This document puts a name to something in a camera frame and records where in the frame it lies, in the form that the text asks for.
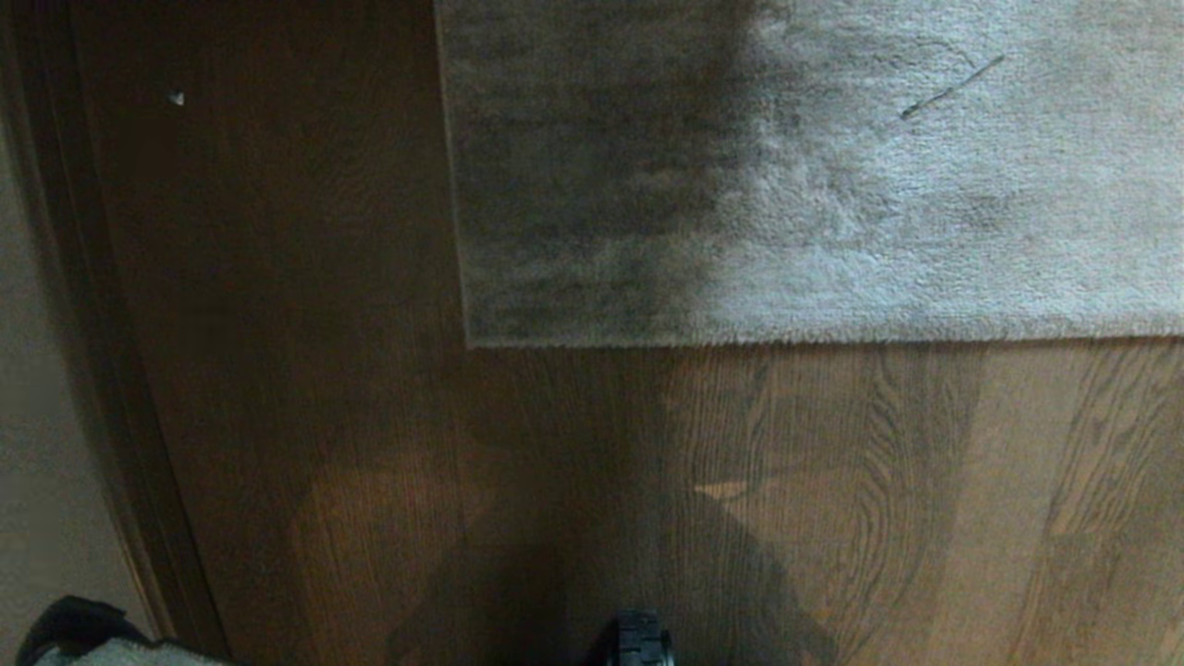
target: gray rug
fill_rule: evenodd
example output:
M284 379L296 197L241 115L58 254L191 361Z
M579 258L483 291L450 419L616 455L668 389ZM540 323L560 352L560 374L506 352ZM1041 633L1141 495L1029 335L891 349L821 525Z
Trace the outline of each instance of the gray rug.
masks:
M1184 332L1179 0L437 0L469 342Z
M197 655L170 645L140 645L111 639L83 657L70 657L52 648L37 660L36 666L231 666L225 661Z

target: wooden floor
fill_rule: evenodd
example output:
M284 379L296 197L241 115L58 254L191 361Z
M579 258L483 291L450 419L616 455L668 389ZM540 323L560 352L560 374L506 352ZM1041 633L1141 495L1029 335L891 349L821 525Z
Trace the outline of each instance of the wooden floor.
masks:
M429 0L73 28L238 658L1184 662L1180 340L466 352Z

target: gray cloth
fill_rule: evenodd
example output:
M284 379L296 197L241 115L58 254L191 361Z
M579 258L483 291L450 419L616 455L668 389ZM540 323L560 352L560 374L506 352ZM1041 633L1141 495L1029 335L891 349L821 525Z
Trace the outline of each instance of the gray cloth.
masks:
M1184 333L1178 0L437 0L469 342Z
M229 666L170 643L144 646L111 639L83 657L69 657L53 648L36 666Z

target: door frame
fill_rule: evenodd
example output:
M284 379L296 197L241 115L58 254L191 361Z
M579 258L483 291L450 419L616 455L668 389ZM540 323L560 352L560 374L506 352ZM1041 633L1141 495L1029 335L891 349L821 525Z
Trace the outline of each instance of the door frame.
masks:
M161 636L230 657L120 284L66 0L0 0L0 114L73 398L144 606Z

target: wall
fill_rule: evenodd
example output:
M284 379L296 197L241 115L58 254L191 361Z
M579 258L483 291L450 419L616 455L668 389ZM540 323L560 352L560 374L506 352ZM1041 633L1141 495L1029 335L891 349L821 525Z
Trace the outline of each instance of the wall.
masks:
M0 127L0 664L75 594L148 627L71 391L32 229Z

